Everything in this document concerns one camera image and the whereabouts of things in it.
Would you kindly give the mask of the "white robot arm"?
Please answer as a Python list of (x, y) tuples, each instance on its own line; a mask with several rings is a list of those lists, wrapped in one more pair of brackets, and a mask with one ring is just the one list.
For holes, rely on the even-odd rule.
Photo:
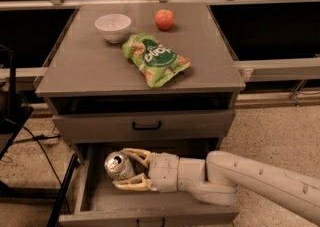
[(320, 223), (320, 180), (224, 151), (204, 159), (124, 148), (104, 168), (121, 190), (177, 192), (231, 206), (240, 186), (314, 223)]

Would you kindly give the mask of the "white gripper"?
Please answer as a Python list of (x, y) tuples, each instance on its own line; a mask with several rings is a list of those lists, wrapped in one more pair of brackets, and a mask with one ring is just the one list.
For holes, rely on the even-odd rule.
[(178, 190), (178, 156), (161, 153), (154, 158), (151, 151), (135, 148), (124, 148), (122, 152), (145, 168), (149, 167), (148, 175), (150, 178), (142, 173), (126, 180), (113, 181), (113, 185), (117, 189), (128, 191), (157, 190), (159, 192), (176, 192)]

